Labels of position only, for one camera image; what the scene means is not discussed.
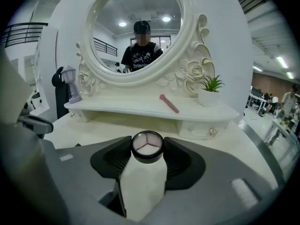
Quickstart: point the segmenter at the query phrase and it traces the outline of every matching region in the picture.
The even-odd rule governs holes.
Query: drawer knob
[[[218,130],[214,129],[213,127],[210,129],[210,135],[215,137],[218,134]]]

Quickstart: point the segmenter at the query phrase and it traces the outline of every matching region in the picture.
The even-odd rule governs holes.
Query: fluorescent light
[[[288,68],[288,67],[287,67],[287,64],[285,63],[285,61],[283,60],[282,57],[276,57],[276,59],[278,60],[278,62],[280,62],[281,66],[282,66],[283,68]]]
[[[125,27],[126,25],[127,25],[126,22],[120,22],[120,23],[119,23],[119,26],[120,26],[120,27]]]
[[[170,21],[171,19],[170,19],[170,17],[163,17],[163,21],[164,22],[168,22],[168,21]]]
[[[253,66],[253,68],[254,68],[255,70],[259,71],[259,72],[262,72],[262,70],[259,69],[258,67]]]
[[[292,73],[288,72],[288,73],[286,73],[286,75],[288,76],[289,79],[294,79],[294,76],[292,75]]]

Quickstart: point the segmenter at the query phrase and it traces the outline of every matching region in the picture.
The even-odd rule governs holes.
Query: green plant
[[[205,76],[203,78],[204,81],[200,82],[205,86],[204,90],[207,90],[209,92],[218,92],[217,89],[222,88],[222,84],[225,85],[224,83],[222,83],[222,80],[218,79],[218,77],[220,77],[220,75],[214,78],[212,78],[211,76]]]

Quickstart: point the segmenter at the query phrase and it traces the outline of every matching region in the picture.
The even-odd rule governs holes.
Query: decorative lamp
[[[77,88],[74,84],[75,82],[75,71],[76,69],[71,66],[66,66],[61,71],[61,75],[65,81],[65,83],[69,84],[71,90],[71,98],[69,99],[69,103],[77,103],[82,100],[82,97],[79,95]]]

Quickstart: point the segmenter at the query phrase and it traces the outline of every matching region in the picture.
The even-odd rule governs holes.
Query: brown wall
[[[272,93],[273,97],[278,97],[279,102],[285,93],[290,92],[292,85],[292,82],[280,78],[253,73],[252,86],[261,89],[262,93]]]

